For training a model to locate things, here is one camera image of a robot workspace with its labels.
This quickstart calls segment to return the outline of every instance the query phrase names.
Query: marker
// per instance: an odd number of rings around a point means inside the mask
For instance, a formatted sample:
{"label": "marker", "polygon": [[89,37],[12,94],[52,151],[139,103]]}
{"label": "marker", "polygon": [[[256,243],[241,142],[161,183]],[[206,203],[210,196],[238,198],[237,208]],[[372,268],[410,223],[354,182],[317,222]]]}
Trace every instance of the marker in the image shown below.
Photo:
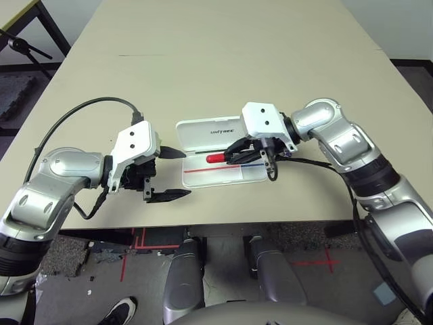
{"label": "marker", "polygon": [[225,155],[224,154],[210,154],[206,157],[206,161],[208,164],[216,164],[216,163],[223,163],[225,162]]}

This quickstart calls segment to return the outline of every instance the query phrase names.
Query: beige tabletop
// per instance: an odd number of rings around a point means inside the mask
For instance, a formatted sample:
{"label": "beige tabletop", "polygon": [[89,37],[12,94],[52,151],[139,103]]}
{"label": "beige tabletop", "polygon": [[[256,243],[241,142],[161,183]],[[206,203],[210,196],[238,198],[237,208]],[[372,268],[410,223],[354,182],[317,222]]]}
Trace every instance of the beige tabletop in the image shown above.
{"label": "beige tabletop", "polygon": [[[433,206],[432,115],[338,0],[103,1],[0,163],[3,210],[48,128],[106,95],[134,103],[175,148],[180,120],[239,115],[246,102],[290,114],[334,98]],[[121,104],[86,108],[46,151],[109,154],[130,117]],[[299,150],[324,160],[315,141]],[[146,204],[142,193],[121,190],[92,220],[72,211],[64,229],[351,218],[337,175],[295,163],[279,170],[276,182],[202,188],[169,203]],[[157,191],[182,187],[180,160],[158,160],[157,173]],[[98,193],[83,190],[76,201],[90,211]]]}
{"label": "beige tabletop", "polygon": [[0,29],[7,30],[40,0],[0,0]]}

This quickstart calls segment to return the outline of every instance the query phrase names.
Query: black cable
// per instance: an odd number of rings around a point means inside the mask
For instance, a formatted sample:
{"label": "black cable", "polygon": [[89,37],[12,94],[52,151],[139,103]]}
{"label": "black cable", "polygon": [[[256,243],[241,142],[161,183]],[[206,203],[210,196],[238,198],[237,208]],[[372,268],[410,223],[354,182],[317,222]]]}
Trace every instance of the black cable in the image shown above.
{"label": "black cable", "polygon": [[[133,110],[133,117],[132,117],[131,125],[134,125],[138,122],[141,122],[144,119],[143,116],[141,115],[140,111],[138,111],[138,109],[134,105],[132,105],[132,103],[128,102],[127,100],[123,100],[123,99],[117,98],[117,97],[99,97],[99,98],[95,98],[93,100],[88,100],[87,102],[84,102],[84,103],[74,107],[69,112],[67,112],[64,116],[59,118],[59,120],[57,122],[54,123],[54,125],[51,127],[51,129],[48,130],[48,132],[43,137],[39,146],[37,148],[35,148],[35,154],[33,155],[33,158],[32,158],[32,160],[31,160],[31,162],[27,168],[26,177],[24,178],[24,183],[30,181],[30,177],[32,176],[33,169],[35,169],[36,163],[37,163],[37,161],[38,161],[38,159],[42,153],[42,150],[45,147],[45,144],[47,144],[49,138],[55,132],[55,130],[66,119],[71,117],[73,114],[75,114],[76,112],[78,112],[82,108],[84,108],[88,105],[91,105],[91,104],[98,103],[98,102],[119,102],[119,103],[127,105],[129,108],[131,108]],[[105,201],[107,193],[108,193],[108,190],[104,189],[104,191],[99,195],[98,199],[96,200],[95,206],[93,207],[93,209],[89,215],[86,215],[84,210],[82,210],[81,207],[77,203],[74,203],[74,208],[78,211],[78,213],[81,215],[81,217],[83,217],[84,219],[90,219],[90,218],[92,218],[92,216],[95,215],[98,208]]]}
{"label": "black cable", "polygon": [[350,186],[346,183],[343,176],[337,172],[333,167],[331,167],[331,164],[328,162],[322,162],[322,161],[316,161],[316,160],[310,160],[305,158],[287,158],[287,157],[281,157],[278,156],[277,160],[282,161],[292,161],[295,163],[304,163],[309,165],[315,165],[319,167],[323,167],[326,169],[329,169],[330,171],[333,171],[337,173],[346,184],[350,201],[352,202],[352,215],[353,215],[353,223],[355,226],[355,229],[357,231],[359,241],[361,242],[361,246],[364,248],[365,252],[371,259],[371,262],[377,269],[379,275],[382,277],[382,279],[385,281],[385,283],[391,288],[391,290],[394,292],[394,294],[403,302],[403,304],[406,306],[406,308],[424,325],[431,325],[431,322],[427,319],[427,317],[424,315],[422,310],[409,298],[409,296],[406,295],[406,293],[403,291],[403,289],[398,285],[392,274],[389,272],[388,268],[386,267],[385,263],[382,261],[380,256],[375,252],[374,248],[372,247],[368,237],[367,233],[365,231],[364,223],[361,221],[361,218],[359,217],[359,212],[357,208],[358,201],[355,199],[352,193],[352,189]]}

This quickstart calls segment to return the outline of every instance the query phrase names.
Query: open case lid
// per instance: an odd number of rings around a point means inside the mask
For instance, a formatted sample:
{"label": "open case lid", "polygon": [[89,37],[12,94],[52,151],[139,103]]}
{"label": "open case lid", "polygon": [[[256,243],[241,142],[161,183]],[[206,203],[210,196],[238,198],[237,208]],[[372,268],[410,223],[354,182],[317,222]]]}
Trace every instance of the open case lid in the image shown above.
{"label": "open case lid", "polygon": [[180,121],[176,130],[182,149],[187,152],[225,150],[245,136],[240,116]]}

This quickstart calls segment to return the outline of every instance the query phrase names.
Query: red tape cross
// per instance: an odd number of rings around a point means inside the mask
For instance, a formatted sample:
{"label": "red tape cross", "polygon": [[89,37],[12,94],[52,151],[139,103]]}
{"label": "red tape cross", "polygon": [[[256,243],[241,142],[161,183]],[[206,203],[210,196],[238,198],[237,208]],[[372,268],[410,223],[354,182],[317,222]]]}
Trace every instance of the red tape cross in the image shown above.
{"label": "red tape cross", "polygon": [[328,265],[329,271],[334,272],[334,264],[340,264],[340,261],[331,260],[331,252],[327,246],[325,246],[326,261],[296,261],[290,262],[293,266],[311,266],[311,265]]}

